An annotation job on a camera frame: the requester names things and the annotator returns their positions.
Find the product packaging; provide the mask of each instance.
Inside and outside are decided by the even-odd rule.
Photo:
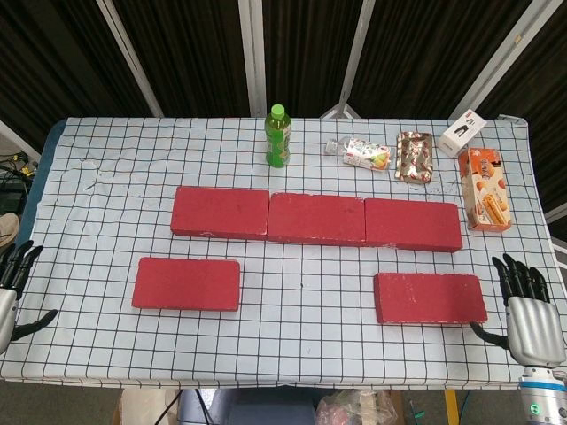
[[[469,228],[501,232],[512,225],[500,153],[470,148],[459,156]]]
[[[345,164],[368,170],[384,171],[390,163],[388,146],[378,146],[356,137],[343,137],[338,142],[330,139],[325,146],[325,153],[342,157]]]
[[[486,125],[486,121],[471,109],[465,112],[437,141],[440,148],[449,158],[457,156],[462,147],[470,142],[476,133]]]
[[[433,175],[433,137],[402,131],[398,135],[396,178],[408,183],[429,183]]]

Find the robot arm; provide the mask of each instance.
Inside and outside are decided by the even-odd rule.
[[[489,344],[509,350],[524,366],[520,392],[525,418],[530,424],[567,425],[567,389],[552,369],[565,361],[559,313],[550,304],[548,287],[541,273],[504,254],[498,270],[508,335],[491,334],[472,322],[475,334]]]
[[[32,241],[18,248],[11,245],[0,257],[0,354],[6,351],[11,341],[45,328],[58,313],[57,310],[50,310],[39,321],[16,325],[18,302],[24,293],[29,270],[43,248],[36,246],[29,251],[33,245]]]

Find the black robotic finger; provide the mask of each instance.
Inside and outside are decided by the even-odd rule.
[[[26,254],[26,257],[21,261],[18,270],[13,278],[12,288],[18,294],[16,299],[20,299],[24,293],[24,288],[26,287],[27,278],[29,277],[29,271],[34,264],[35,259],[39,257],[42,253],[42,246],[36,246],[33,250]]]
[[[498,270],[498,277],[500,278],[500,291],[502,292],[502,297],[504,298],[504,305],[508,307],[508,298],[514,297],[514,289],[510,283],[510,276],[506,265],[502,263],[496,257],[493,257],[493,264]]]
[[[8,248],[6,248],[6,251],[4,251],[2,256],[0,256],[0,280],[2,279],[6,266],[8,265],[8,258],[12,255],[15,248],[16,245],[12,243]]]
[[[530,271],[528,267],[521,261],[516,261],[517,274],[519,276],[522,287],[524,288],[524,294],[528,298],[536,299],[535,289],[533,288],[533,279],[530,276]]]
[[[546,303],[549,302],[549,292],[548,292],[548,285],[546,284],[545,278],[541,275],[540,270],[535,267],[530,267],[530,276],[533,279],[535,291],[537,295],[537,299],[544,301]]]
[[[34,246],[34,241],[27,241],[14,250],[12,255],[8,258],[6,269],[0,278],[0,288],[11,288],[13,285],[13,278],[18,272],[18,267],[24,258],[26,252]]]
[[[492,344],[492,345],[496,345],[497,347],[501,347],[504,350],[509,350],[509,344],[508,344],[508,337],[507,336],[496,335],[496,334],[492,334],[490,332],[486,332],[482,328],[482,326],[480,326],[475,321],[472,321],[469,324],[470,324],[470,327],[472,328],[473,332],[483,341],[485,341],[489,344]]]
[[[58,310],[49,310],[39,321],[34,321],[33,323],[28,323],[27,325],[15,326],[12,331],[11,341],[18,341],[24,336],[34,334],[38,330],[42,330],[47,325],[49,325],[55,316],[57,316]]]
[[[517,297],[525,297],[524,285],[520,281],[520,276],[517,272],[516,262],[508,254],[502,256],[506,265],[508,266],[508,273],[510,276],[510,283],[514,290],[514,295]]]

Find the table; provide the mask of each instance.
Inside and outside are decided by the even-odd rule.
[[[33,222],[32,238],[44,250],[18,321],[60,312],[47,329],[10,345],[0,376],[103,386],[516,387],[522,368],[466,326],[378,325],[372,277],[476,274],[485,327],[502,332],[505,313],[490,258],[507,251],[548,279],[567,329],[525,121],[489,121],[472,143],[501,151],[516,223],[504,234],[466,228],[456,160],[440,151],[426,186],[397,181],[393,164],[373,173],[321,154],[330,137],[356,135],[394,147],[401,130],[439,136],[449,121],[292,125],[285,169],[266,164],[263,120],[69,118],[54,128],[50,139],[57,143],[46,146],[24,219],[21,237]],[[173,236],[179,185],[452,202],[460,208],[463,248],[448,254]],[[132,307],[137,263],[148,255],[237,259],[238,312]]]

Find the green tea bottle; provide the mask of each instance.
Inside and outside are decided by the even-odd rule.
[[[266,161],[271,166],[282,168],[290,162],[290,135],[290,116],[285,113],[283,105],[275,104],[266,118]]]

